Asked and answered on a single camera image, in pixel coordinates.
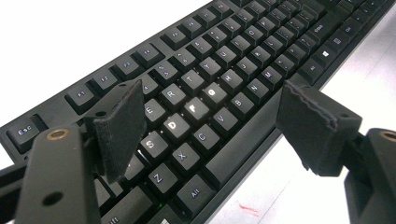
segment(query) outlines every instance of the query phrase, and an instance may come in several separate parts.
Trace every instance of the key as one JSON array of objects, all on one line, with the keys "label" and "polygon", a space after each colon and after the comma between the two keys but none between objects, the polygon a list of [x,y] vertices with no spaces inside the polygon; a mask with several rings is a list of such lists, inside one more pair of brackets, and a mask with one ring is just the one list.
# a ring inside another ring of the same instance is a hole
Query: key
[{"label": "key", "polygon": [[155,99],[145,103],[145,113],[151,130],[156,129],[166,118],[166,111]]},{"label": "key", "polygon": [[221,1],[213,3],[209,10],[215,13],[221,20],[233,14],[233,11]]},{"label": "key", "polygon": [[265,66],[267,66],[272,59],[272,56],[260,46],[251,51],[247,57],[260,69],[263,69]]},{"label": "key", "polygon": [[149,100],[153,96],[157,95],[157,93],[160,91],[160,86],[157,84],[157,82],[155,82],[154,79],[149,76],[149,74],[143,75],[141,79],[145,99]]},{"label": "key", "polygon": [[276,30],[276,26],[274,25],[274,23],[268,20],[268,18],[266,17],[257,21],[255,26],[262,32],[265,37],[268,37]]},{"label": "key", "polygon": [[209,116],[209,108],[197,97],[183,106],[184,116],[195,126],[201,125]]},{"label": "key", "polygon": [[186,94],[175,84],[163,90],[159,98],[172,112],[179,110],[187,100]]},{"label": "key", "polygon": [[257,76],[257,79],[270,91],[275,91],[282,84],[283,77],[273,67],[268,66]]},{"label": "key", "polygon": [[264,34],[252,25],[242,33],[242,37],[244,37],[253,47],[260,45],[265,38]]},{"label": "key", "polygon": [[205,85],[204,79],[193,70],[190,70],[186,75],[181,77],[178,83],[180,84],[181,89],[191,97],[196,96],[201,92]]},{"label": "key", "polygon": [[324,73],[324,68],[313,58],[306,61],[298,73],[312,86]]},{"label": "key", "polygon": [[218,27],[214,27],[204,35],[204,39],[215,49],[219,49],[229,41],[230,37],[224,34]]},{"label": "key", "polygon": [[198,63],[186,49],[179,50],[170,60],[182,73],[188,72]]},{"label": "key", "polygon": [[189,39],[194,39],[205,30],[205,27],[194,18],[187,18],[177,28]]},{"label": "key", "polygon": [[253,48],[253,46],[251,46],[241,35],[236,36],[232,41],[230,41],[227,47],[240,58],[243,58]]},{"label": "key", "polygon": [[212,57],[225,70],[229,69],[238,60],[236,54],[225,46],[218,49]]},{"label": "key", "polygon": [[174,114],[163,123],[163,132],[175,145],[189,136],[189,130],[190,125],[179,114]]},{"label": "key", "polygon": [[180,76],[177,69],[168,61],[157,64],[151,74],[165,87],[174,83]]},{"label": "key", "polygon": [[340,23],[341,19],[329,12],[308,30],[308,35],[320,45],[332,34]]},{"label": "key", "polygon": [[254,78],[246,86],[244,93],[255,105],[262,105],[270,95],[270,90],[257,78]]},{"label": "key", "polygon": [[155,203],[149,196],[140,187],[136,187],[102,217],[102,223],[119,223],[120,221],[138,223],[140,218],[148,214],[154,205]]},{"label": "key", "polygon": [[220,77],[219,85],[229,95],[235,95],[243,87],[243,79],[230,69]]},{"label": "key", "polygon": [[142,154],[151,162],[158,163],[161,161],[169,151],[169,145],[163,140],[163,138],[157,133],[152,132],[145,137],[141,142]]},{"label": "key", "polygon": [[124,81],[134,79],[145,71],[143,66],[129,55],[118,58],[112,69]]},{"label": "key", "polygon": [[280,91],[205,165],[203,174],[216,189],[227,183],[257,145],[262,143],[262,139],[273,131],[277,114],[274,108],[279,105],[279,99]]},{"label": "key", "polygon": [[187,46],[187,49],[200,61],[209,57],[215,49],[202,37],[196,38]]},{"label": "key", "polygon": [[151,44],[143,45],[134,53],[134,56],[145,68],[150,68],[164,58]]},{"label": "key", "polygon": [[119,83],[119,80],[109,70],[96,72],[91,79],[91,84],[102,96],[106,95]]},{"label": "key", "polygon": [[85,84],[79,84],[68,91],[65,98],[78,115],[85,113],[99,101],[99,97],[88,89]]},{"label": "key", "polygon": [[254,17],[244,9],[239,10],[233,19],[242,26],[242,29],[248,28],[255,21]]},{"label": "key", "polygon": [[220,65],[210,57],[199,63],[195,69],[199,72],[199,75],[209,83],[215,81],[219,74],[222,73]]},{"label": "key", "polygon": [[220,138],[207,124],[204,124],[194,133],[191,141],[195,148],[208,157],[217,150]]},{"label": "key", "polygon": [[173,50],[180,49],[189,42],[189,39],[176,27],[167,30],[161,39]]},{"label": "key", "polygon": [[256,109],[244,93],[239,92],[228,104],[230,111],[241,120],[246,120]]},{"label": "key", "polygon": [[199,23],[201,23],[207,30],[219,22],[219,18],[215,16],[209,9],[205,8],[198,12],[194,17]]},{"label": "key", "polygon": [[174,210],[167,204],[164,206],[148,224],[173,224],[182,223],[182,220],[176,215]]},{"label": "key", "polygon": [[125,188],[135,187],[147,172],[148,167],[134,155],[126,168],[121,184]]},{"label": "key", "polygon": [[23,154],[32,148],[35,137],[41,131],[44,129],[35,125],[31,119],[22,118],[8,129],[7,135],[17,150]]},{"label": "key", "polygon": [[195,175],[178,193],[176,200],[186,214],[193,218],[213,198],[215,191],[200,176]]},{"label": "key", "polygon": [[233,70],[246,82],[251,81],[259,73],[259,69],[256,64],[251,62],[247,57],[239,61],[233,67]]},{"label": "key", "polygon": [[218,84],[212,83],[201,92],[201,97],[209,107],[218,109],[224,104],[227,93]]},{"label": "key", "polygon": [[177,184],[177,177],[164,163],[148,175],[148,186],[160,199],[168,198]]},{"label": "key", "polygon": [[192,175],[193,171],[198,168],[200,162],[200,156],[192,149],[192,147],[184,143],[181,145],[171,157],[172,164],[180,171],[184,176]]},{"label": "key", "polygon": [[235,131],[238,125],[238,119],[223,107],[213,116],[210,124],[221,136],[227,138]]},{"label": "key", "polygon": [[234,38],[242,32],[242,26],[232,18],[227,18],[219,28],[230,38]]}]

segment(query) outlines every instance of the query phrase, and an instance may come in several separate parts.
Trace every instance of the screw hole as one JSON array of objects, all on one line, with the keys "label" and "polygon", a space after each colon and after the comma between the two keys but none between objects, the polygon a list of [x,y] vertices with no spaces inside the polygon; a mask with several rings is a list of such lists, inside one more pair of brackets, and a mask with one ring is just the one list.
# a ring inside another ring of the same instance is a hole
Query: screw hole
[{"label": "screw hole", "polygon": [[384,138],[387,138],[389,141],[396,142],[396,133],[381,132],[381,135],[382,135]]},{"label": "screw hole", "polygon": [[100,111],[100,112],[97,112],[95,115],[96,115],[97,117],[103,117],[105,114],[106,114],[105,111]]},{"label": "screw hole", "polygon": [[44,198],[43,204],[45,206],[52,206],[52,205],[56,204],[57,202],[59,202],[63,196],[64,195],[61,192],[58,192],[58,191],[53,192]]}]

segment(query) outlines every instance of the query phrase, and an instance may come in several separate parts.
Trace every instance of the keycap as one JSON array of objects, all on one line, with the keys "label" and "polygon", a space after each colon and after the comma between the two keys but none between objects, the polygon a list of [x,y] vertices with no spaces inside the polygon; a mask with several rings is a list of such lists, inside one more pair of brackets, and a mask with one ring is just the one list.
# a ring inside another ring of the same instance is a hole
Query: keycap
[{"label": "keycap", "polygon": [[244,93],[239,92],[228,104],[230,111],[241,120],[246,120],[254,112],[255,105]]},{"label": "keycap", "polygon": [[177,187],[178,179],[164,163],[148,175],[148,186],[160,199],[166,199]]},{"label": "keycap", "polygon": [[229,137],[238,125],[238,119],[225,107],[210,120],[212,127],[223,137]]},{"label": "keycap", "polygon": [[196,38],[187,46],[187,49],[199,60],[209,57],[215,49],[202,37]]},{"label": "keycap", "polygon": [[79,84],[67,92],[65,99],[75,109],[76,113],[81,115],[96,104],[100,98],[86,85]]},{"label": "keycap", "polygon": [[102,96],[119,83],[119,80],[109,70],[101,70],[92,75],[91,84]]},{"label": "keycap", "polygon": [[152,163],[159,162],[169,151],[169,145],[157,131],[146,136],[140,142],[140,146],[142,154]]},{"label": "keycap", "polygon": [[204,79],[193,70],[190,70],[183,77],[181,77],[178,83],[181,86],[181,89],[183,89],[183,91],[191,97],[201,92],[205,85]]},{"label": "keycap", "polygon": [[212,58],[222,67],[224,70],[229,69],[233,66],[234,63],[237,62],[238,57],[235,53],[233,53],[226,46],[218,49],[215,54],[213,54]]},{"label": "keycap", "polygon": [[159,98],[172,112],[179,110],[187,100],[186,94],[175,84],[161,91]]},{"label": "keycap", "polygon": [[243,79],[234,70],[228,70],[219,79],[219,85],[229,95],[237,94],[243,87]]},{"label": "keycap", "polygon": [[175,145],[181,144],[189,136],[190,128],[190,124],[179,114],[174,114],[163,123],[163,132]]},{"label": "keycap", "polygon": [[166,87],[175,82],[181,73],[168,61],[163,61],[154,67],[151,74]]},{"label": "keycap", "polygon": [[255,104],[262,105],[269,97],[270,90],[257,78],[254,78],[244,89],[244,94]]},{"label": "keycap", "polygon": [[39,133],[40,130],[29,118],[20,119],[7,131],[8,137],[21,154],[32,148],[33,141]]},{"label": "keycap", "polygon": [[194,133],[191,141],[195,148],[204,156],[208,157],[217,150],[220,138],[207,124],[204,124],[204,126]]},{"label": "keycap", "polygon": [[161,39],[173,50],[180,49],[189,42],[189,39],[176,27],[167,30],[165,34],[161,36]]},{"label": "keycap", "polygon": [[155,49],[151,44],[145,44],[140,47],[135,53],[136,59],[146,68],[150,68],[155,63],[158,63],[164,56]]},{"label": "keycap", "polygon": [[166,111],[156,99],[151,99],[145,103],[145,113],[150,129],[157,128],[166,118]]},{"label": "keycap", "polygon": [[202,9],[197,13],[194,17],[199,23],[201,23],[204,28],[207,30],[219,21],[219,17],[217,17],[213,12],[209,9]]},{"label": "keycap", "polygon": [[172,164],[184,176],[192,175],[193,171],[198,168],[200,160],[200,156],[187,143],[176,149],[171,157]]},{"label": "keycap", "polygon": [[203,98],[205,104],[212,109],[220,108],[227,99],[227,93],[216,83],[212,83],[202,90],[200,96]]},{"label": "keycap", "polygon": [[209,116],[209,108],[197,97],[183,106],[183,115],[195,126],[201,125]]},{"label": "keycap", "polygon": [[195,69],[207,82],[213,82],[223,72],[220,65],[210,57],[199,63]]},{"label": "keycap", "polygon": [[182,223],[182,220],[177,216],[177,214],[168,204],[164,206],[148,222],[148,224],[173,224],[173,223]]},{"label": "keycap", "polygon": [[198,63],[197,59],[186,49],[179,50],[170,60],[182,73],[188,72]]},{"label": "keycap", "polygon": [[134,79],[145,71],[130,55],[119,57],[115,63],[112,69],[124,81]]},{"label": "keycap", "polygon": [[150,213],[154,204],[140,187],[136,187],[102,217],[102,223],[119,223],[120,221],[136,223],[145,214]]},{"label": "keycap", "polygon": [[205,30],[205,28],[194,18],[185,19],[177,28],[189,39],[194,39]]},{"label": "keycap", "polygon": [[195,217],[214,195],[215,191],[195,175],[177,193],[176,200],[189,217]]},{"label": "keycap", "polygon": [[204,167],[203,174],[216,189],[221,189],[262,141],[257,133],[267,136],[275,127],[280,91]]}]

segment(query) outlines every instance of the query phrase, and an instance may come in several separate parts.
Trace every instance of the keyboard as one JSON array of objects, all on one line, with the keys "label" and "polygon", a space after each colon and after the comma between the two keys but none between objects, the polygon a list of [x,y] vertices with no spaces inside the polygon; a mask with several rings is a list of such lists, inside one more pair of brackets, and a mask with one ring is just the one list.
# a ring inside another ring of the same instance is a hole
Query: keyboard
[{"label": "keyboard", "polygon": [[[127,203],[132,220],[139,223],[172,223],[173,218],[201,223],[279,136],[274,124],[282,80],[322,86],[393,2],[377,4],[211,2],[2,127],[2,145],[15,162],[23,161],[37,133],[65,123],[83,126],[85,111],[109,88],[141,78],[150,134],[123,180],[108,185],[101,176],[95,179],[103,222],[124,220],[118,212]],[[201,27],[198,33],[190,30],[194,24]],[[232,27],[240,28],[234,32]],[[199,46],[209,48],[207,54]],[[108,88],[101,86],[111,81]],[[86,92],[92,98],[79,105]],[[250,106],[245,110],[241,105]],[[162,115],[153,118],[158,111]],[[197,118],[197,112],[203,115]],[[156,157],[152,149],[158,145]],[[187,158],[197,160],[190,170],[181,162]],[[173,182],[165,193],[159,187],[164,176]],[[183,194],[191,195],[194,204]],[[135,198],[144,202],[139,209],[131,203]]]}]

